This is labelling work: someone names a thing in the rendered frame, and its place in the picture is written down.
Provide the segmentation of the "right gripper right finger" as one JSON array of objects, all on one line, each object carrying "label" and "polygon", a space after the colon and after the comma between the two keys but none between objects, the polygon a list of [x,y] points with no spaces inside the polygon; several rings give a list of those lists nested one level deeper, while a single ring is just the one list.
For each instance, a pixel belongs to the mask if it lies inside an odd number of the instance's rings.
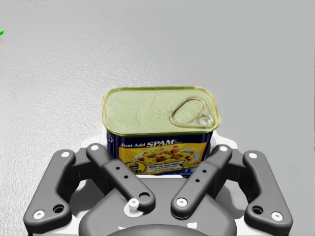
[{"label": "right gripper right finger", "polygon": [[268,234],[288,234],[293,217],[266,156],[257,150],[241,153],[235,141],[211,137],[211,153],[200,163],[173,197],[170,209],[175,218],[188,219],[205,195],[213,199],[227,180],[238,183],[248,205],[244,222]]}]

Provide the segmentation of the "green and blue rectangular can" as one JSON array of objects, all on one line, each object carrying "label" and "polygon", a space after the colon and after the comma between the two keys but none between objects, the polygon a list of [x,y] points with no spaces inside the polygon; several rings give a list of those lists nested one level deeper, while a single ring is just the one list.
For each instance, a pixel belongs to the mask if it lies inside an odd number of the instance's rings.
[{"label": "green and blue rectangular can", "polygon": [[121,87],[102,101],[107,149],[137,175],[190,176],[221,122],[204,88]]}]

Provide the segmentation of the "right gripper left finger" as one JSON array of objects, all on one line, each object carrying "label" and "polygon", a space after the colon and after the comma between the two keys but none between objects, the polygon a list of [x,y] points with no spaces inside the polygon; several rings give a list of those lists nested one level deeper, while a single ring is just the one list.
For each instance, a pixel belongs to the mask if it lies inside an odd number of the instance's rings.
[{"label": "right gripper left finger", "polygon": [[23,221],[29,234],[44,234],[74,221],[69,202],[80,182],[91,179],[103,199],[79,221],[80,234],[110,234],[119,218],[141,216],[156,207],[154,193],[121,160],[110,153],[114,135],[103,130],[99,142],[78,152],[54,153],[26,210]]}]

